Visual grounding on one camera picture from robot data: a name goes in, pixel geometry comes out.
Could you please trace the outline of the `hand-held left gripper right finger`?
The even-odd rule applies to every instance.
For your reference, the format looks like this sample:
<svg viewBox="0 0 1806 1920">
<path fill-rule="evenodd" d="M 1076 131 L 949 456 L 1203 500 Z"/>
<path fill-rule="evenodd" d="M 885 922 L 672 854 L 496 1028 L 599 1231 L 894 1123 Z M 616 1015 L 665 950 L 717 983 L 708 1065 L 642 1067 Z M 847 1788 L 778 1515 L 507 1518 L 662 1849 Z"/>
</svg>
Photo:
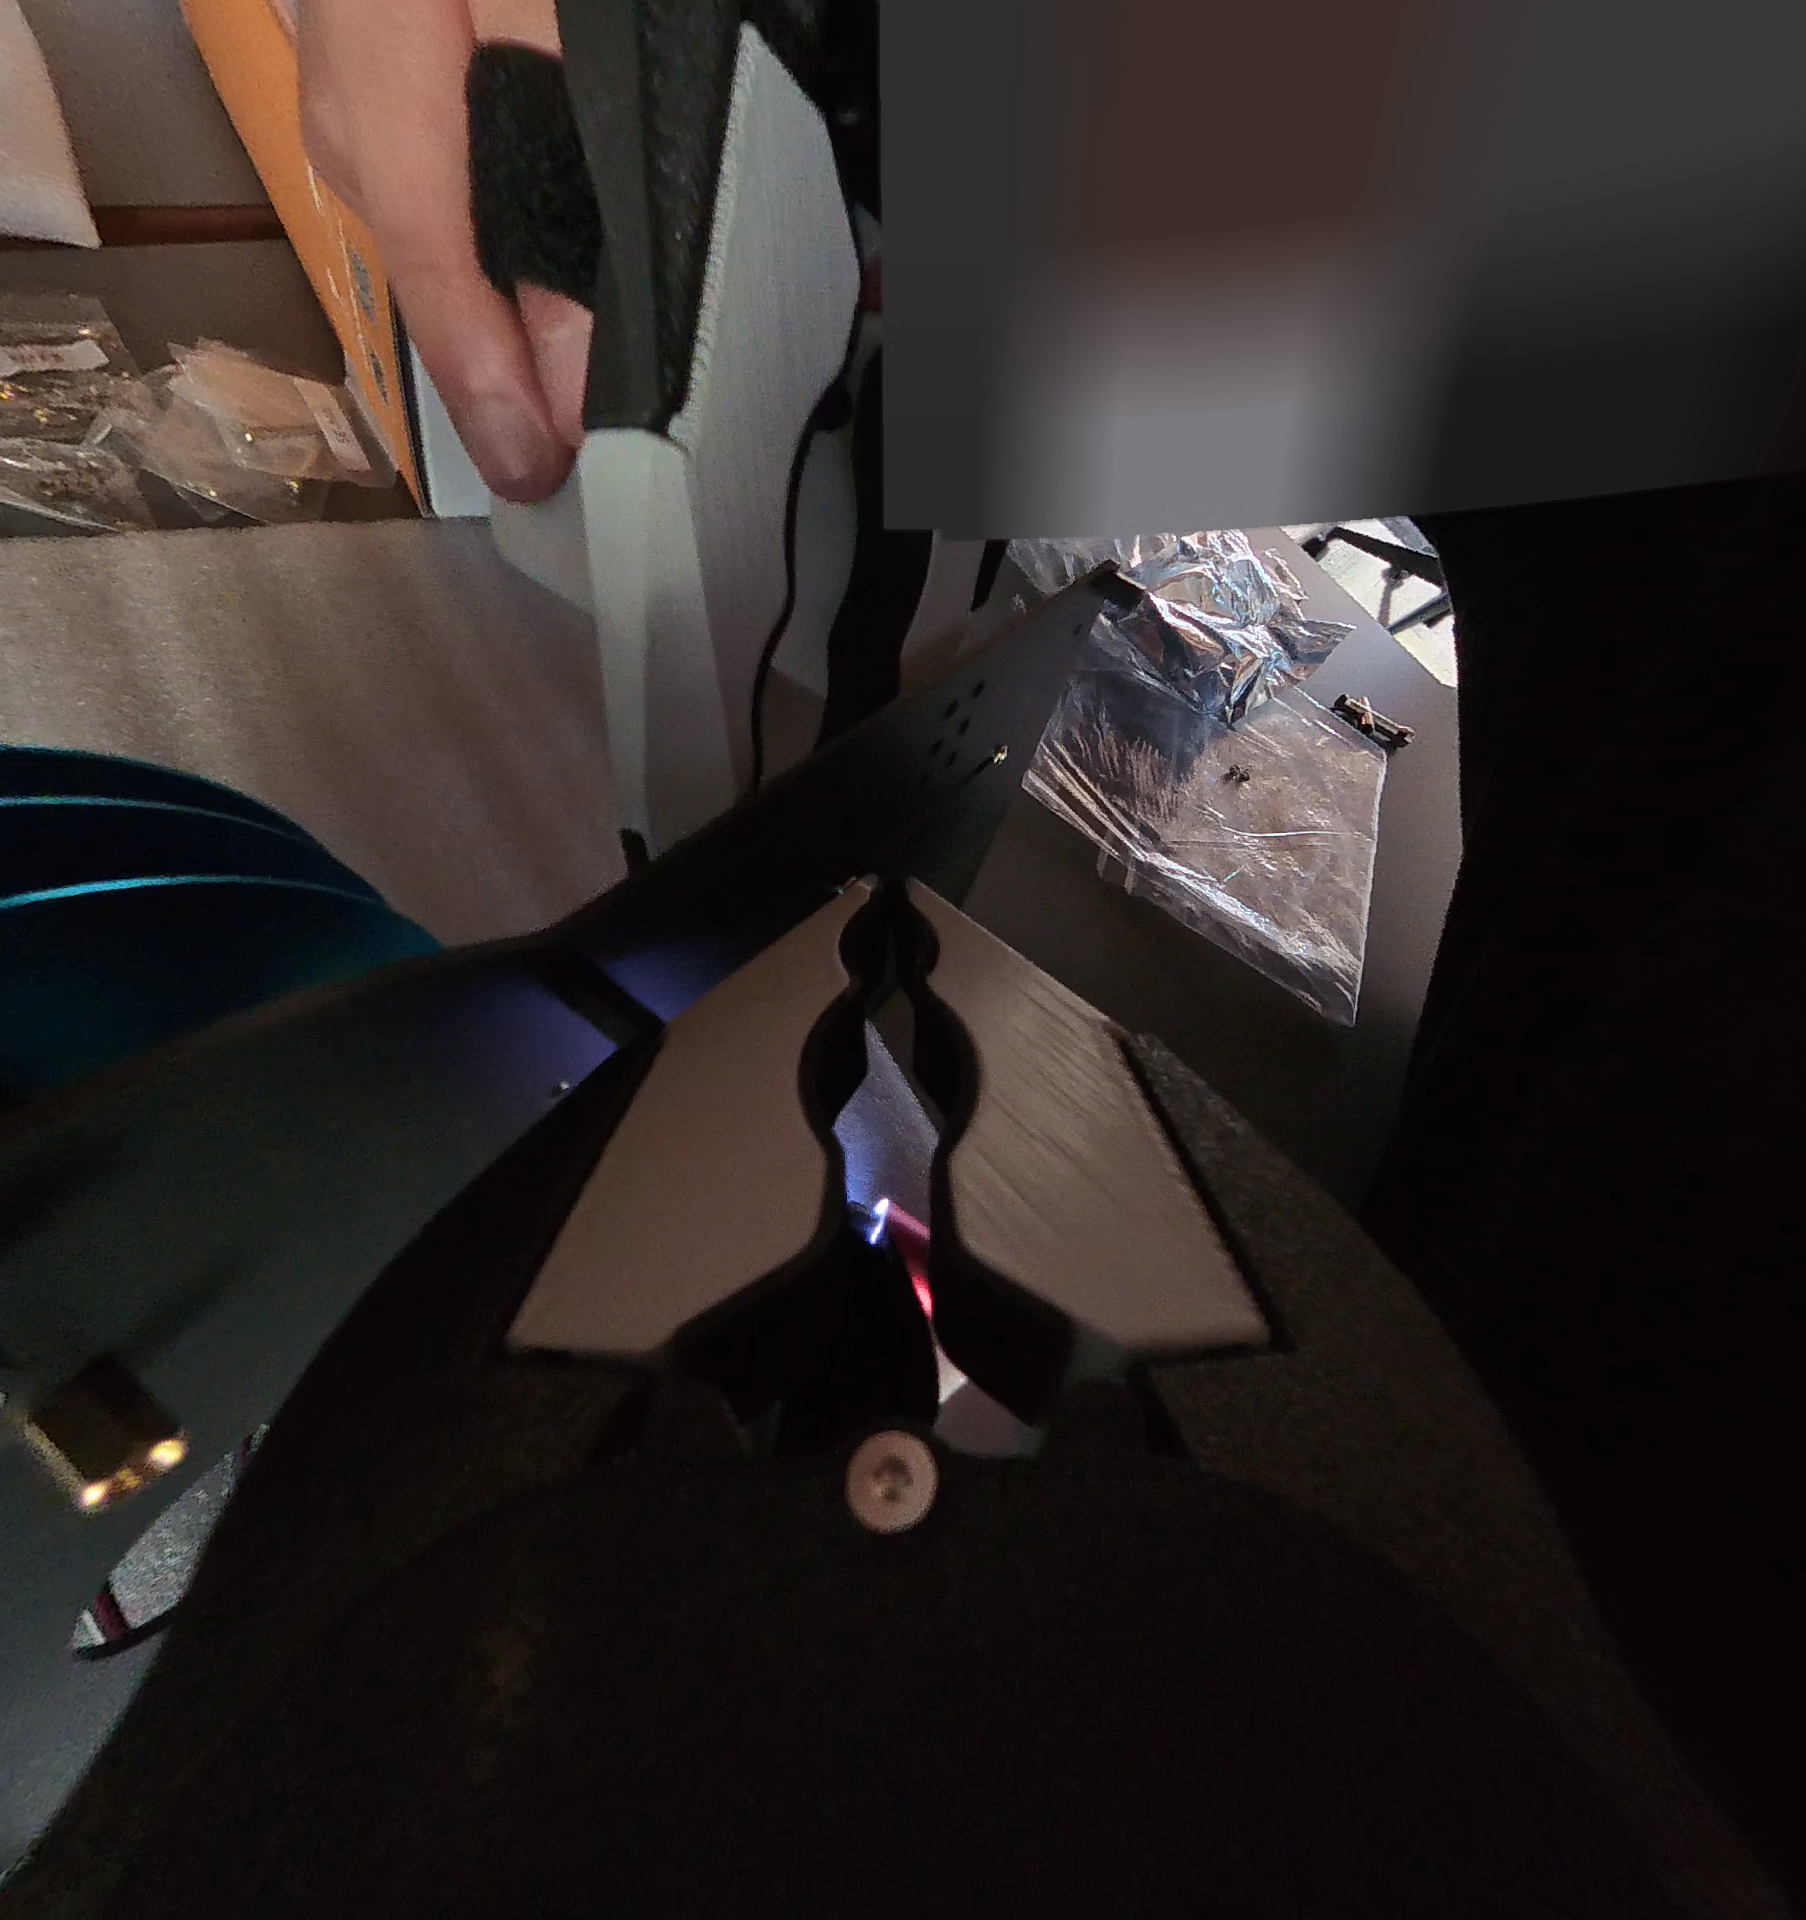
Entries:
<svg viewBox="0 0 1806 1920">
<path fill-rule="evenodd" d="M 1271 1323 L 1121 1028 L 923 882 L 894 903 L 937 1122 L 933 1326 L 952 1362 L 1256 1354 Z"/>
</svg>

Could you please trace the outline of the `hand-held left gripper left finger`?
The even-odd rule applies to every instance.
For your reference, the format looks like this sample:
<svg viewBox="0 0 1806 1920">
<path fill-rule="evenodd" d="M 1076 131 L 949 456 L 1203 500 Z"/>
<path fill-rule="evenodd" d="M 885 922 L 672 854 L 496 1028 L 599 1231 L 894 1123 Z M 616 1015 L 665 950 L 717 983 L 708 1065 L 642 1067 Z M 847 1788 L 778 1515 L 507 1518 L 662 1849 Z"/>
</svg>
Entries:
<svg viewBox="0 0 1806 1920">
<path fill-rule="evenodd" d="M 856 927 L 875 898 L 850 882 L 668 1023 L 508 1351 L 665 1351 L 836 1225 L 836 1117 L 867 1076 Z"/>
</svg>

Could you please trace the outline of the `red electric screwdriver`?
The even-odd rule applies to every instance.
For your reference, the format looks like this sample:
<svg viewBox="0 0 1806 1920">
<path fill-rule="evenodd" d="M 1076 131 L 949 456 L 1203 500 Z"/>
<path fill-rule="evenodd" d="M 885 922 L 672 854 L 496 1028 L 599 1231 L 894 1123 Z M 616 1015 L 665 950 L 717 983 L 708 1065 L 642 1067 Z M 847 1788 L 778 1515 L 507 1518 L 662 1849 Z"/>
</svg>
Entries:
<svg viewBox="0 0 1806 1920">
<path fill-rule="evenodd" d="M 929 1284 L 933 1237 L 926 1223 L 914 1220 L 914 1213 L 900 1208 L 891 1195 L 879 1195 L 873 1201 L 851 1201 L 850 1213 L 869 1247 L 885 1249 L 894 1262 L 900 1262 L 902 1272 L 912 1280 L 914 1302 L 923 1322 L 933 1323 L 933 1314 L 936 1314 L 936 1301 Z"/>
</svg>

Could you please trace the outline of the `black metal plate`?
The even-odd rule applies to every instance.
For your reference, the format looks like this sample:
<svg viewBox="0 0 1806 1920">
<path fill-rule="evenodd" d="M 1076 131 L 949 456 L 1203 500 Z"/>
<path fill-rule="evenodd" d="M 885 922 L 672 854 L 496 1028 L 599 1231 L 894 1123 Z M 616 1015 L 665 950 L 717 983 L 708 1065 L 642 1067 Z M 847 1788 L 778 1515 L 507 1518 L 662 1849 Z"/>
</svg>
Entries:
<svg viewBox="0 0 1806 1920">
<path fill-rule="evenodd" d="M 0 1876 L 134 1678 L 78 1614 L 173 1502 L 81 1515 L 27 1413 L 112 1357 L 185 1426 L 182 1483 L 288 1399 L 346 1310 L 544 1114 L 850 882 L 969 886 L 1101 603 L 1100 567 L 537 936 L 318 988 L 0 1122 Z"/>
</svg>

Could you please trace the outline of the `dark grey desk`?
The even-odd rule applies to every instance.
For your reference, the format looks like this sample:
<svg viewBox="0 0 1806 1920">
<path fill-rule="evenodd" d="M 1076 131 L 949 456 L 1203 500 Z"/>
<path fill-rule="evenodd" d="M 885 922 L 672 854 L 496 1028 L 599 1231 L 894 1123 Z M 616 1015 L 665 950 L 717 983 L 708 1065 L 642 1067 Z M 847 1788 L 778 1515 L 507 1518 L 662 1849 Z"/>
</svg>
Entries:
<svg viewBox="0 0 1806 1920">
<path fill-rule="evenodd" d="M 964 909 L 1079 997 L 1177 1050 L 1252 1123 L 1338 1198 L 1356 1201 L 1392 1129 L 1460 859 L 1455 660 L 1428 666 L 1340 588 L 1311 614 L 1353 631 L 1307 684 L 1414 728 L 1392 761 L 1373 854 L 1358 1020 L 1338 1028 L 1234 955 L 1097 874 L 1088 842 L 1037 800 L 1016 800 Z"/>
</svg>

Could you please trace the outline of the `person's right hand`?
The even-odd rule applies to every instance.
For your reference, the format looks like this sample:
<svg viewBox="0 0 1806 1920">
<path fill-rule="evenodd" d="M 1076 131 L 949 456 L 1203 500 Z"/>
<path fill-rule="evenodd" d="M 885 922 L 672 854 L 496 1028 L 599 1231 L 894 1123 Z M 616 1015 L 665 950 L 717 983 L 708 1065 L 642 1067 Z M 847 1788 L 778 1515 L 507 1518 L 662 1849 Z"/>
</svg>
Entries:
<svg viewBox="0 0 1806 1920">
<path fill-rule="evenodd" d="M 583 438 L 593 317 L 504 295 L 467 204 L 467 62 L 483 41 L 560 55 L 555 2 L 297 2 L 300 138 L 370 229 L 413 348 L 489 491 L 560 491 Z"/>
</svg>

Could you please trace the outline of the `large clear plastic bag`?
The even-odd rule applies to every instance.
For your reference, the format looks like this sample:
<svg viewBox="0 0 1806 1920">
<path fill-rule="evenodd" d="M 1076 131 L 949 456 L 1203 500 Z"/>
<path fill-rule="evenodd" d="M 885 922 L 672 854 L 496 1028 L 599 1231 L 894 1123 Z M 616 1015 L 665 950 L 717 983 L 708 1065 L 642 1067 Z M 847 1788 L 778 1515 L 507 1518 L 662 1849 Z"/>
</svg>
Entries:
<svg viewBox="0 0 1806 1920">
<path fill-rule="evenodd" d="M 1247 783 L 1219 783 L 1228 764 Z M 1024 786 L 1097 874 L 1307 1010 L 1358 1017 L 1386 754 L 1297 687 L 1234 728 L 1104 666 L 1072 673 Z"/>
</svg>

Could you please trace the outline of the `clear bag of small parts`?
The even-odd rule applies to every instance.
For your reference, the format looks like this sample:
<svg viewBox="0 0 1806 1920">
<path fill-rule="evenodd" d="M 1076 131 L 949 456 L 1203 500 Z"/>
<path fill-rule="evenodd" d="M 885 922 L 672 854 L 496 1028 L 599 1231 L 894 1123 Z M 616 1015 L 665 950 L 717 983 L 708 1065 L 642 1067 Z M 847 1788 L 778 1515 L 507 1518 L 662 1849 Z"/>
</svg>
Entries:
<svg viewBox="0 0 1806 1920">
<path fill-rule="evenodd" d="M 0 536 L 154 532 L 131 466 L 99 444 L 0 438 Z"/>
<path fill-rule="evenodd" d="M 346 387 L 215 338 L 175 344 L 163 366 L 131 378 L 99 409 L 88 444 L 204 518 L 297 524 L 322 518 L 334 491 L 400 487 Z"/>
<path fill-rule="evenodd" d="M 140 366 L 93 295 L 0 295 L 0 438 L 82 441 Z"/>
</svg>

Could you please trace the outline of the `silver foil bag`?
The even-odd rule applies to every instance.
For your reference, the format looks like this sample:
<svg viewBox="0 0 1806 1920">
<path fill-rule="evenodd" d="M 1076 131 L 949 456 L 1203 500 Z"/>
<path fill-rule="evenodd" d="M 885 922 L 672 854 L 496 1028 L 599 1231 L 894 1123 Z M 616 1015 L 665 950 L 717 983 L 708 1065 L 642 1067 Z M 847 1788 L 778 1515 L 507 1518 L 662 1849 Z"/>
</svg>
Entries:
<svg viewBox="0 0 1806 1920">
<path fill-rule="evenodd" d="M 1243 532 L 1049 540 L 1008 546 L 1043 597 L 1112 567 L 1130 593 L 1104 600 L 1088 660 L 1188 707 L 1213 728 L 1307 681 L 1350 622 L 1311 618 L 1297 573 Z"/>
</svg>

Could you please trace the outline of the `person in black shirt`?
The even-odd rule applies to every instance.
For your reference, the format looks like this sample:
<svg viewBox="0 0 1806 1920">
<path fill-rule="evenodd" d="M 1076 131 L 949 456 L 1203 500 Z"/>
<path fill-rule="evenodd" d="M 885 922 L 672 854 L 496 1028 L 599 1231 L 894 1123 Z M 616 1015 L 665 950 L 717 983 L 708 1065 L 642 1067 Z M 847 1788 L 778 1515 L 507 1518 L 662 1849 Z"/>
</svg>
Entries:
<svg viewBox="0 0 1806 1920">
<path fill-rule="evenodd" d="M 1463 857 L 1364 1220 L 1806 1916 L 1806 470 L 1423 532 Z"/>
</svg>

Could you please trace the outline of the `white foam piece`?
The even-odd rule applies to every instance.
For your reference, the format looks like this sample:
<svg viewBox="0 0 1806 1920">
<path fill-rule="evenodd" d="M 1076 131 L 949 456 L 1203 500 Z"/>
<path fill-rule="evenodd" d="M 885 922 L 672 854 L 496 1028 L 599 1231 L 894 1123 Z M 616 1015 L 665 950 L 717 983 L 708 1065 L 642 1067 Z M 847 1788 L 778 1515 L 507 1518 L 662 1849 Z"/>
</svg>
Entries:
<svg viewBox="0 0 1806 1920">
<path fill-rule="evenodd" d="M 0 236 L 102 244 L 48 62 L 17 2 L 0 2 Z"/>
</svg>

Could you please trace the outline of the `blue metal robot frame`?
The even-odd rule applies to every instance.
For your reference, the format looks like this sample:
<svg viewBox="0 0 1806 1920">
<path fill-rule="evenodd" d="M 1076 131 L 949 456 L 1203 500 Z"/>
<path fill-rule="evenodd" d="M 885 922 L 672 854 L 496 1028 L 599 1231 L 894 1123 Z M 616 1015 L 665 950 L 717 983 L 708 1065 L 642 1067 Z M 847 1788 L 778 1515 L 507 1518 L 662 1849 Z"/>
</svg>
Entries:
<svg viewBox="0 0 1806 1920">
<path fill-rule="evenodd" d="M 0 1114 L 441 946 L 264 803 L 0 742 Z"/>
</svg>

